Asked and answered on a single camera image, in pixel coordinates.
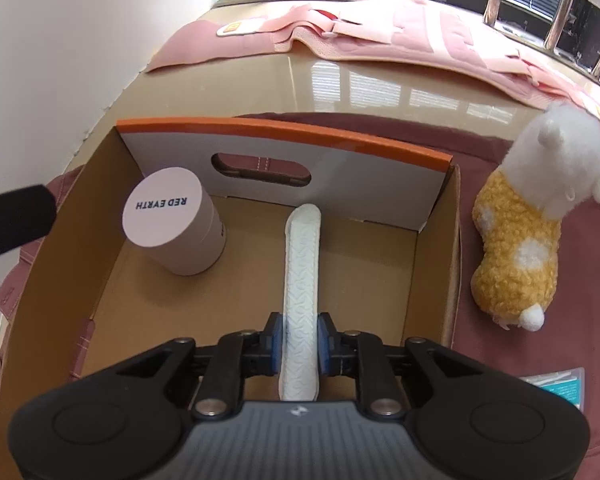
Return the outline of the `white embossed long case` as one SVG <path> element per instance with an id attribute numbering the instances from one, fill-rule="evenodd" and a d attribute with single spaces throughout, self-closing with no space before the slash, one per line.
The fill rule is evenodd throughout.
<path id="1" fill-rule="evenodd" d="M 285 226 L 283 340 L 278 396 L 285 402 L 311 402 L 320 391 L 318 379 L 318 265 L 321 211 L 304 204 Z"/>

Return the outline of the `orange cardboard box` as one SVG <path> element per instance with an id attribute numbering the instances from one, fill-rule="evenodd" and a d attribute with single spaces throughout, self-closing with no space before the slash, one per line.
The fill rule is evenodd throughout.
<path id="1" fill-rule="evenodd" d="M 238 198 L 215 201 L 227 227 L 220 260 L 180 278 L 128 243 L 122 207 L 140 170 L 107 136 L 80 171 L 42 241 L 0 362 L 0 478 L 15 479 L 7 427 L 17 408 L 73 377 L 177 336 L 212 344 L 255 328 L 283 299 L 288 208 Z M 320 307 L 341 328 L 397 344 L 453 338 L 458 283 L 460 180 L 449 178 L 422 232 L 325 214 Z"/>

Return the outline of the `pink cylindrical jar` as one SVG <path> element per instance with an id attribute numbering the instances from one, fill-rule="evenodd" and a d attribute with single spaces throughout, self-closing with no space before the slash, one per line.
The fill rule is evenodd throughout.
<path id="1" fill-rule="evenodd" d="M 188 169 L 164 168 L 134 188 L 122 212 L 126 238 L 181 275 L 208 270 L 222 255 L 224 224 L 210 195 Z"/>

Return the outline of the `maroon cloth mat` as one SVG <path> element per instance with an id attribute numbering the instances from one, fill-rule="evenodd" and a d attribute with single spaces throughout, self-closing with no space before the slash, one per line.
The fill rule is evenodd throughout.
<path id="1" fill-rule="evenodd" d="M 132 159 L 126 142 L 142 140 L 146 133 L 154 134 L 159 140 L 175 138 L 192 145 L 205 131 L 230 141 L 232 152 L 248 157 L 253 164 L 273 165 L 278 161 L 275 154 L 261 148 L 264 140 L 288 142 L 290 148 L 285 158 L 296 162 L 300 150 L 313 146 L 318 136 L 324 136 L 326 145 L 340 155 L 358 154 L 361 140 L 376 136 L 387 154 L 406 143 L 413 150 L 432 151 L 450 162 L 451 169 L 443 180 L 444 188 L 449 178 L 460 180 L 457 208 L 460 282 L 453 338 L 446 346 L 514 374 L 584 367 L 588 372 L 585 414 L 591 425 L 592 441 L 579 474 L 583 479 L 600 479 L 600 205 L 587 202 L 579 206 L 562 225 L 558 285 L 542 330 L 536 334 L 501 330 L 478 309 L 469 289 L 471 275 L 482 256 L 480 236 L 471 220 L 471 207 L 486 177 L 508 150 L 507 141 L 414 122 L 347 114 L 130 119 L 120 122 L 105 139 L 107 136 L 118 138 Z M 48 187 L 56 198 L 58 214 L 85 165 L 50 181 Z M 35 242 L 23 248 L 19 262 L 0 286 L 0 310 L 7 320 L 0 362 L 10 321 L 41 244 Z"/>

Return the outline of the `yellow white alpaca plush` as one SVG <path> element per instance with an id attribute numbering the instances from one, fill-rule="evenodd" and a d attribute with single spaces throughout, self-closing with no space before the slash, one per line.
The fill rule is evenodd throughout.
<path id="1" fill-rule="evenodd" d="M 557 288 L 562 220 L 586 200 L 600 204 L 600 123 L 556 103 L 517 136 L 471 209 L 483 247 L 471 295 L 495 324 L 542 328 Z"/>

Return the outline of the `clear floss pick box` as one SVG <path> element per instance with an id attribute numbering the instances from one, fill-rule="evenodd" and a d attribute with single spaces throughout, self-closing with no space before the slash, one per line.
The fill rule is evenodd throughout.
<path id="1" fill-rule="evenodd" d="M 570 368 L 522 378 L 535 387 L 556 394 L 573 404 L 581 412 L 584 411 L 585 370 L 583 367 Z"/>

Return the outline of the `pink fabric belt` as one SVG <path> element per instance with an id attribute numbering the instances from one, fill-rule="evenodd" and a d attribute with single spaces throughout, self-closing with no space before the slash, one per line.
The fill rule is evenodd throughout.
<path id="1" fill-rule="evenodd" d="M 567 101 L 600 121 L 600 98 L 551 62 L 456 11 L 412 3 L 403 20 L 375 20 L 361 11 L 337 14 L 294 6 L 227 24 L 197 20 L 180 28 L 149 62 L 148 70 L 196 65 L 221 58 L 286 53 L 296 42 L 323 60 L 389 62 L 449 70 L 490 84 L 513 100 L 544 110 Z"/>

